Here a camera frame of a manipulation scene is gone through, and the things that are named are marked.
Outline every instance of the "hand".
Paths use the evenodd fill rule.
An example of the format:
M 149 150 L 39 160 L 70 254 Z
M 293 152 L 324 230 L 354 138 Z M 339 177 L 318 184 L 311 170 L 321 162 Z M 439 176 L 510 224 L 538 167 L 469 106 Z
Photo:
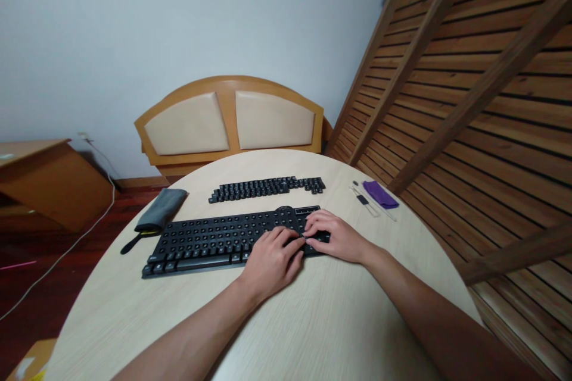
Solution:
M 312 212 L 306 220 L 305 237 L 319 230 L 330 232 L 329 243 L 308 238 L 307 243 L 322 253 L 353 263 L 363 263 L 363 258 L 372 244 L 357 231 L 327 210 Z
M 298 237 L 296 231 L 276 226 L 265 232 L 252 247 L 239 281 L 253 293 L 258 303 L 289 285 L 300 271 L 303 252 L 299 250 L 306 241 L 298 238 L 284 246 L 294 237 Z

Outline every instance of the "keyboard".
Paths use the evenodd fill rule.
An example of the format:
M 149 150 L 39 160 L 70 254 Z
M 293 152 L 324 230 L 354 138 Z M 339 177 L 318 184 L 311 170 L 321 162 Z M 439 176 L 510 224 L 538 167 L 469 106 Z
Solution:
M 210 271 L 246 265 L 252 246 L 264 232 L 285 226 L 298 234 L 304 232 L 306 216 L 320 206 L 211 217 L 168 223 L 153 254 L 143 268 L 144 279 Z M 329 242 L 328 232 L 313 238 Z M 304 257 L 320 256 L 308 244 Z
M 249 182 L 227 183 L 213 191 L 209 204 L 239 199 L 256 198 L 258 196 L 289 193 L 290 189 L 304 188 L 313 195 L 323 193 L 326 186 L 321 177 L 296 179 L 291 177 L 274 177 L 273 179 L 251 180 Z

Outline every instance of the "light wood tabletop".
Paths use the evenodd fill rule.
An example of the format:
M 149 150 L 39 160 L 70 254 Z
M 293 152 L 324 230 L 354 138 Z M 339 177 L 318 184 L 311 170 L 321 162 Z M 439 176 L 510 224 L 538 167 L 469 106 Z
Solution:
M 322 177 L 323 194 L 288 194 L 209 204 L 224 183 L 272 177 Z M 189 195 L 175 220 L 228 216 L 320 205 L 481 323 L 477 309 L 447 255 L 403 203 L 373 217 L 349 189 L 371 180 L 331 158 L 269 149 L 215 161 L 172 187 Z M 119 234 L 75 302 L 48 366 L 47 380 L 108 380 L 149 344 L 214 298 L 243 268 L 141 279 L 158 238 L 146 238 L 127 255 L 143 210 Z M 329 256 L 310 258 L 296 281 L 248 319 L 220 363 L 214 380 L 440 379 L 401 316 L 373 277 L 359 265 Z

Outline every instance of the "wooden desk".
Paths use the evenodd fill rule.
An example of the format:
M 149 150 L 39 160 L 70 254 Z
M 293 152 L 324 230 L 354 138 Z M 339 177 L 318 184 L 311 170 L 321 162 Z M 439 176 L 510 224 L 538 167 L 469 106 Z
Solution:
M 0 143 L 0 154 L 15 155 L 0 160 L 3 232 L 78 232 L 109 206 L 111 184 L 67 144 L 70 141 Z
M 224 183 L 271 177 L 322 177 L 323 194 L 286 195 L 209 204 Z M 173 185 L 190 192 L 175 220 L 228 216 L 282 205 L 320 205 L 481 323 L 453 264 L 415 214 L 401 205 L 393 222 L 373 218 L 349 189 L 365 174 L 303 151 L 252 151 L 215 161 Z M 141 213 L 119 234 L 89 277 L 61 331 L 47 380 L 108 380 L 171 327 L 214 298 L 242 272 L 232 268 L 164 279 L 141 279 L 158 238 L 119 254 Z M 215 380 L 439 379 L 371 275 L 329 256 L 311 258 L 296 281 L 267 301 L 246 323 Z

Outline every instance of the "beige padded panel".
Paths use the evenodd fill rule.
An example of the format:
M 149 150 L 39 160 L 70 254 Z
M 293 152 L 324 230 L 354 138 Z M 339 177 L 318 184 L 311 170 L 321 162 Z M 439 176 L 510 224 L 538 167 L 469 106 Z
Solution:
M 163 110 L 145 125 L 157 155 L 229 149 L 216 93 L 188 98 Z
M 236 91 L 241 149 L 267 149 L 312 143 L 313 111 L 274 95 Z

